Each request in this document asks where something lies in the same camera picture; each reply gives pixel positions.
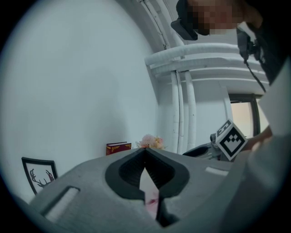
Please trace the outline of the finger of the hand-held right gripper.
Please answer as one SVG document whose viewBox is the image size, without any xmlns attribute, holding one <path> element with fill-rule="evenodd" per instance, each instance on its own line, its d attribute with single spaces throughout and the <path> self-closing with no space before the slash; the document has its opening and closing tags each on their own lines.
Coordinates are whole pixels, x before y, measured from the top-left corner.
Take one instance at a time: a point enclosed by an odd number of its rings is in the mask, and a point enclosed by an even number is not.
<svg viewBox="0 0 291 233">
<path fill-rule="evenodd" d="M 200 157 L 207 152 L 208 152 L 207 146 L 199 146 L 183 153 L 183 155 L 189 156 L 189 157 Z"/>
</svg>

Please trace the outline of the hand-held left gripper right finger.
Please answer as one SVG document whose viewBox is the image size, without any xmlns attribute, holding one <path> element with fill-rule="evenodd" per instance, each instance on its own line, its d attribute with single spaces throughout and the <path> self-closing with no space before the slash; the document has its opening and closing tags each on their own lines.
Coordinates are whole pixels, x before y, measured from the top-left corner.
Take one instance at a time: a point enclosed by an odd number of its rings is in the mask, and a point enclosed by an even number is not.
<svg viewBox="0 0 291 233">
<path fill-rule="evenodd" d="M 241 181 L 245 155 L 234 162 L 146 149 L 145 167 L 159 189 L 157 221 L 164 233 L 222 233 Z"/>
</svg>

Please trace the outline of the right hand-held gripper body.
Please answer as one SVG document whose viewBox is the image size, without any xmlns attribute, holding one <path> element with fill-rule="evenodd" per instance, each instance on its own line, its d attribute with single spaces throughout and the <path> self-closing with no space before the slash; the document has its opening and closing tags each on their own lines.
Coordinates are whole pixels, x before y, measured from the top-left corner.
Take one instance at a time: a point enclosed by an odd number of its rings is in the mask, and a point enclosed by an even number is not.
<svg viewBox="0 0 291 233">
<path fill-rule="evenodd" d="M 232 162 L 246 145 L 247 139 L 231 119 L 210 135 L 207 152 L 202 159 Z"/>
</svg>

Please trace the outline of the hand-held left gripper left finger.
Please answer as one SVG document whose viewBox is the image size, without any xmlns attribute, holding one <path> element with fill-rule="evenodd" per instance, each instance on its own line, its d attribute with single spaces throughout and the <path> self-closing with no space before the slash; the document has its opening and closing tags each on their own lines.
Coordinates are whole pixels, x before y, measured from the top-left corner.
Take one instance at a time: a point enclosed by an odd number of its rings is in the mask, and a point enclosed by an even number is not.
<svg viewBox="0 0 291 233">
<path fill-rule="evenodd" d="M 143 149 L 86 161 L 45 187 L 30 206 L 53 233 L 156 233 L 140 190 Z"/>
</svg>

